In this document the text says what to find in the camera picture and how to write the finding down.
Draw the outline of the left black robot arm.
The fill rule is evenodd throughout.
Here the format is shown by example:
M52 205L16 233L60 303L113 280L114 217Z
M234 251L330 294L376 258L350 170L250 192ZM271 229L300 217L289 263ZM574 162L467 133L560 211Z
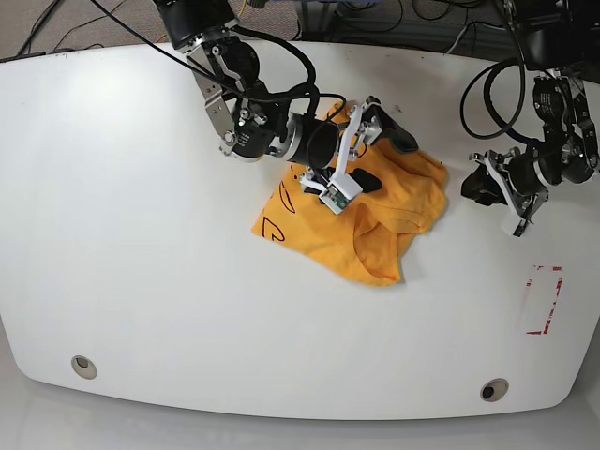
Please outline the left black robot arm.
M595 1L502 1L494 4L509 32L516 56L477 75L484 105L498 134L518 145L507 153L471 154L477 164L461 185L461 195L484 206L503 204L504 228L521 236L533 215L562 181L582 184L599 172L598 134L591 118L582 71L599 60L599 5ZM534 73L532 105L543 123L541 139L503 120L491 87L498 75L516 67Z

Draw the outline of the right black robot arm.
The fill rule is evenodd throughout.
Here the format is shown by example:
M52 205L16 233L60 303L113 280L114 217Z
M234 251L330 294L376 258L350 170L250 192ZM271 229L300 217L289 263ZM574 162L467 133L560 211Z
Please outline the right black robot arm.
M205 109L224 150L245 160L265 155L307 168L304 188L313 194L336 193L348 182L348 195L381 187L374 175L346 171L355 144L380 140L400 154L417 150L411 133L375 97L357 106L340 128L320 120L321 92L310 59L284 39L240 26L226 1L158 1L157 11L173 48L186 57L205 98ZM245 37L272 42L294 55L307 72L304 82L271 93L260 79L260 60Z

